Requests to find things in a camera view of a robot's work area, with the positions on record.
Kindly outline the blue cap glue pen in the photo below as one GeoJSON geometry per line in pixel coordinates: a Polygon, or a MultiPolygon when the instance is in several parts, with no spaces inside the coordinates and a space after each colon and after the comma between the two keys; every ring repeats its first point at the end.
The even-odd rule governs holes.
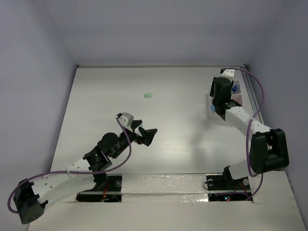
{"type": "Polygon", "coordinates": [[[237,93],[237,91],[238,91],[238,84],[235,84],[235,85],[233,85],[233,87],[232,87],[232,92],[234,93],[234,94],[236,94],[237,93]]]}

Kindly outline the green eraser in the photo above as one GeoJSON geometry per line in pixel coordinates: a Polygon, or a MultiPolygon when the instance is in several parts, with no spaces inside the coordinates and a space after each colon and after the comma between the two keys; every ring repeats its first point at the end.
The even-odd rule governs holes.
{"type": "Polygon", "coordinates": [[[144,94],[144,98],[151,98],[152,97],[152,93],[145,93],[144,94]]]}

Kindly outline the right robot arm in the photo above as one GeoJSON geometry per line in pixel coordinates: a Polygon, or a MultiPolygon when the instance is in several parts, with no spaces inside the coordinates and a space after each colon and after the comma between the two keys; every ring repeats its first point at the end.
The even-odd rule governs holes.
{"type": "Polygon", "coordinates": [[[232,86],[228,78],[214,77],[209,93],[215,113],[246,137],[246,159],[224,168],[221,182],[228,189],[234,188],[239,179],[289,166],[285,132],[265,126],[249,115],[231,98],[232,86]]]}

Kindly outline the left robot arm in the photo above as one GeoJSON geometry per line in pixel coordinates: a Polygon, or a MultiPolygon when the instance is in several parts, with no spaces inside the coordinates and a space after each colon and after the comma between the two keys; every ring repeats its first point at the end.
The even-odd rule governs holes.
{"type": "Polygon", "coordinates": [[[73,194],[86,190],[105,190],[108,184],[107,173],[123,166],[129,157],[112,167],[111,159],[118,158],[125,150],[132,154],[132,143],[149,146],[158,130],[144,129],[142,120],[134,120],[131,115],[122,113],[115,117],[122,132],[108,132],[96,146],[82,158],[64,170],[41,173],[18,183],[11,192],[7,206],[18,214],[22,224],[29,224],[55,203],[73,194]]]}

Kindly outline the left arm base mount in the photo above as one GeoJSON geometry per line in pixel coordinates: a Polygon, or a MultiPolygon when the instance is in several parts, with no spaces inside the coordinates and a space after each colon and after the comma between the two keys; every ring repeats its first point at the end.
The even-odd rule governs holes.
{"type": "Polygon", "coordinates": [[[95,186],[91,190],[79,192],[76,195],[78,202],[122,202],[122,175],[108,175],[107,181],[101,186],[95,186]]]}

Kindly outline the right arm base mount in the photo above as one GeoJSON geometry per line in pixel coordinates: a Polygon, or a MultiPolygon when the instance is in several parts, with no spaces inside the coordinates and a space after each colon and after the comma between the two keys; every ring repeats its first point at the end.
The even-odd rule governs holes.
{"type": "Polygon", "coordinates": [[[207,175],[203,188],[208,192],[210,202],[252,201],[248,177],[234,180],[229,167],[221,174],[207,175]]]}

